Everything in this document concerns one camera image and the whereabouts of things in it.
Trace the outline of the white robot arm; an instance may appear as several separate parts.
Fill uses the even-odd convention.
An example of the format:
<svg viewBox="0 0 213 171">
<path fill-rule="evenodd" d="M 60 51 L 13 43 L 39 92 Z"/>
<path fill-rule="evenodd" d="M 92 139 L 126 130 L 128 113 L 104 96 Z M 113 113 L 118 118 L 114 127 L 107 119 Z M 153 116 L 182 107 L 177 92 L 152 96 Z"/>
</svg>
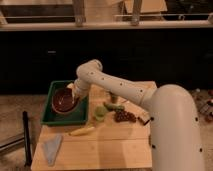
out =
<svg viewBox="0 0 213 171">
<path fill-rule="evenodd" d="M 76 98 L 97 85 L 149 113 L 153 171 L 205 171 L 198 111 L 186 89 L 176 84 L 150 88 L 108 75 L 97 59 L 78 66 L 76 75 Z"/>
</svg>

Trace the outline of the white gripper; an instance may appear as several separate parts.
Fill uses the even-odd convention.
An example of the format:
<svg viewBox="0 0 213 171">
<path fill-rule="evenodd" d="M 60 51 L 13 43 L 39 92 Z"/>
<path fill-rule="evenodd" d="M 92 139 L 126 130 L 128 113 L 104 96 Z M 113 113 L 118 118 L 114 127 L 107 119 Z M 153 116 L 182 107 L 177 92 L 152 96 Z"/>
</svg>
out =
<svg viewBox="0 0 213 171">
<path fill-rule="evenodd" d="M 75 99 L 83 99 L 90 91 L 90 84 L 81 79 L 76 79 L 72 84 L 72 95 Z"/>
</svg>

